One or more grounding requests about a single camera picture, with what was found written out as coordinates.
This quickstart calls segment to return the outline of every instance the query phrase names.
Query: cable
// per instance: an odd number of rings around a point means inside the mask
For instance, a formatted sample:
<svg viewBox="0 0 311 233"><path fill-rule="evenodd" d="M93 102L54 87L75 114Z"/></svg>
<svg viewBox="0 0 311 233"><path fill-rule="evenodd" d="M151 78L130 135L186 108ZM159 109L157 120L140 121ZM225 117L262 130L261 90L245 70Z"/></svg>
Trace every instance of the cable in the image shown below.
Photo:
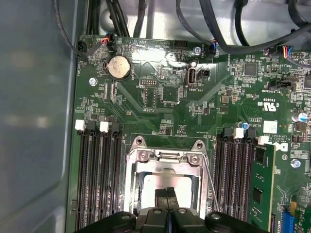
<svg viewBox="0 0 311 233"><path fill-rule="evenodd" d="M110 12L111 20L113 22L113 26L114 26L114 28L116 30L116 34L118 36L123 36L123 33L121 31L121 27L119 25L118 17L116 15L115 10L113 9L112 2L111 2L111 0L106 0L106 2L107 2L107 6L108 6L108 9L109 9L109 12Z"/></svg>
<svg viewBox="0 0 311 233"><path fill-rule="evenodd" d="M122 11L122 8L120 6L120 3L118 0L112 0L112 4L114 7L114 10L117 13L118 19L119 19L119 24L121 26L121 30L123 31L123 35L126 37L130 37L130 33L128 32L125 17Z"/></svg>
<svg viewBox="0 0 311 233"><path fill-rule="evenodd" d="M207 45L211 45L212 43L209 40L206 40L205 38L203 38L201 35L199 35L198 33L196 33L192 27L188 24L188 22L186 21L184 14L181 11L180 8L180 2L181 0L176 0L176 13L179 19L179 22L181 23L181 25L183 25L184 29L187 30L187 32L189 32L191 35L193 35L195 38L197 38L198 40L202 41L203 43L207 44Z"/></svg>
<svg viewBox="0 0 311 233"><path fill-rule="evenodd" d="M293 40L311 29L311 24L308 24L307 26L301 29L298 29L295 32L292 32L276 40L272 40L272 41L269 41L263 44L249 46L249 47L232 47L232 46L228 46L223 38L223 35L218 27L217 20L215 18L215 14L214 14L213 7L212 7L210 0L200 0L200 4L201 4L201 9L202 9L204 19L208 25L210 32L212 33L214 38L217 40L218 45L226 53L246 54L246 53L256 52L258 50L264 50L264 49L273 47L275 45L284 44L290 40Z"/></svg>
<svg viewBox="0 0 311 233"><path fill-rule="evenodd" d="M135 38L138 38L140 36L142 24L145 18L145 8L146 8L145 0L139 0L137 22L136 22L134 33L133 33L133 37Z"/></svg>
<svg viewBox="0 0 311 233"><path fill-rule="evenodd" d="M238 4L236 6L236 11L235 11L235 31L237 32L239 41L243 46L249 46L248 42L245 39L245 36L242 31L242 10L243 10L243 4Z"/></svg>
<svg viewBox="0 0 311 233"><path fill-rule="evenodd" d="M92 18L93 18L93 0L88 0L87 7L87 19L86 19L86 34L91 35L92 33Z"/></svg>
<svg viewBox="0 0 311 233"><path fill-rule="evenodd" d="M98 0L91 0L93 1L93 17L92 17L92 34L99 35L99 1Z"/></svg>
<svg viewBox="0 0 311 233"><path fill-rule="evenodd" d="M302 28L308 24L308 22L300 15L296 6L296 0L288 0L288 13L294 24L296 24L299 28Z"/></svg>
<svg viewBox="0 0 311 233"><path fill-rule="evenodd" d="M290 57L292 50L293 50L293 46L283 46L283 56L284 56L284 59L286 59L290 63L292 63L292 64L294 64L296 66L299 66L301 68L311 69L311 65L300 64L300 63L296 62L295 60L293 60Z"/></svg>
<svg viewBox="0 0 311 233"><path fill-rule="evenodd" d="M88 52L81 52L79 51L76 47L74 47L71 42L68 39L68 36L66 35L62 19L60 17L60 12L59 12L59 1L58 0L53 0L53 6L54 6L54 11L55 11L55 18L57 22L57 27L64 39L64 42L68 45L68 47L77 55L82 56L82 57L87 57L92 55L93 53L96 52L97 49L102 45L101 42L95 44L93 48L91 48Z"/></svg>

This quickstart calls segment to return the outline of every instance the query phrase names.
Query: internal usb port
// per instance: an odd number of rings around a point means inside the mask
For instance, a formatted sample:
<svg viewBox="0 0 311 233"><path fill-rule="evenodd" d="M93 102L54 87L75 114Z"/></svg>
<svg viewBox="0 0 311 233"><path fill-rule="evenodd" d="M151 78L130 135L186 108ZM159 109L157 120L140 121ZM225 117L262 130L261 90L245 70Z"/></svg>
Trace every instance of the internal usb port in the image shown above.
<svg viewBox="0 0 311 233"><path fill-rule="evenodd" d="M189 68L187 71L187 83L188 84L195 84L196 82L196 70L195 68Z"/></svg>

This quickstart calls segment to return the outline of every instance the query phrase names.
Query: screw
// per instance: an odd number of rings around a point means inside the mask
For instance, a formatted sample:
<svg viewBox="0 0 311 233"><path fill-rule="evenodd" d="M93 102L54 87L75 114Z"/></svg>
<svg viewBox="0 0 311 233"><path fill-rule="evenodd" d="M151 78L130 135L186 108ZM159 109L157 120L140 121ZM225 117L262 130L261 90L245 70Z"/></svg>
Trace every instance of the screw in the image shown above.
<svg viewBox="0 0 311 233"><path fill-rule="evenodd" d="M140 145L142 143L142 139L139 137L138 139L136 139L136 143Z"/></svg>
<svg viewBox="0 0 311 233"><path fill-rule="evenodd" d="M97 84L97 79L96 78L90 78L88 80L88 83L91 85L91 86L96 86Z"/></svg>
<svg viewBox="0 0 311 233"><path fill-rule="evenodd" d="M123 215L121 218L122 218L122 219L129 219L130 216L129 216L129 215Z"/></svg>
<svg viewBox="0 0 311 233"><path fill-rule="evenodd" d="M199 149L201 149L202 146L203 146L203 144L202 144L201 142L199 142L198 144L196 144L196 147L199 148Z"/></svg>
<svg viewBox="0 0 311 233"><path fill-rule="evenodd" d="M138 159L142 162L146 162L149 157L148 157L148 153L145 152L145 151L141 151L139 154L138 154Z"/></svg>
<svg viewBox="0 0 311 233"><path fill-rule="evenodd" d="M202 49L200 47L194 47L192 50L193 54L196 56L200 56L202 53Z"/></svg>
<svg viewBox="0 0 311 233"><path fill-rule="evenodd" d="M197 156L197 155L194 154L194 155L190 156L189 162L190 162L192 165L199 165L199 163L200 163L200 158L199 158L199 156Z"/></svg>
<svg viewBox="0 0 311 233"><path fill-rule="evenodd" d="M178 212L181 214L184 214L184 213L186 213L186 210L185 209L179 209Z"/></svg>
<svg viewBox="0 0 311 233"><path fill-rule="evenodd" d="M220 219L220 216L217 215L217 214L212 214L211 217L212 217L214 220L219 220L219 219Z"/></svg>
<svg viewBox="0 0 311 233"><path fill-rule="evenodd" d="M298 159L293 159L293 160L291 161L291 166L292 166L293 168L299 168L299 167L301 166L301 162L300 162Z"/></svg>

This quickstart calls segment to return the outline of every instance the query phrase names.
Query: motherboard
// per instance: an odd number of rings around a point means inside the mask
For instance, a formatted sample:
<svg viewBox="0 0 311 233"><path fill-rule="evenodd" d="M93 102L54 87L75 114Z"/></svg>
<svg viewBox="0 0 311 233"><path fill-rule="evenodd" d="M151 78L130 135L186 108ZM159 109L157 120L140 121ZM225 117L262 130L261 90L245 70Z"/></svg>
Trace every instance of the motherboard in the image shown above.
<svg viewBox="0 0 311 233"><path fill-rule="evenodd" d="M268 50L80 39L103 44L77 65L67 232L172 187L202 218L219 210L276 233L292 218L308 232L311 74L299 64L311 52L291 51L293 64Z"/></svg>

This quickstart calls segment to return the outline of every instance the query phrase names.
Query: gray case wall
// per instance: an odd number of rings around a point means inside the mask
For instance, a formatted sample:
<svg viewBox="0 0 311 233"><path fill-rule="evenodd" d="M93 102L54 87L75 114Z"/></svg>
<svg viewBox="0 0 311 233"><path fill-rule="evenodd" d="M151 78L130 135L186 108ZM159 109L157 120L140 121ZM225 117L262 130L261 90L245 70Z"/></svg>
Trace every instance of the gray case wall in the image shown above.
<svg viewBox="0 0 311 233"><path fill-rule="evenodd" d="M72 39L76 28L82 33L84 1L60 2ZM0 232L61 233L75 59L60 37L52 0L0 5Z"/></svg>
<svg viewBox="0 0 311 233"><path fill-rule="evenodd" d="M146 1L143 37L193 40L178 22L174 0ZM83 32L85 1L60 2L72 39ZM120 2L132 34L138 0ZM298 8L311 20L307 4L311 2L300 0ZM75 59L56 27L52 0L2 0L0 5L0 232L61 233L66 218ZM213 5L225 39L238 44L233 0L213 0ZM103 3L101 26L109 29L112 23L105 10ZM182 10L194 29L212 39L198 0L183 0ZM285 0L250 1L242 17L251 44L297 29ZM310 34L291 44L310 49Z"/></svg>

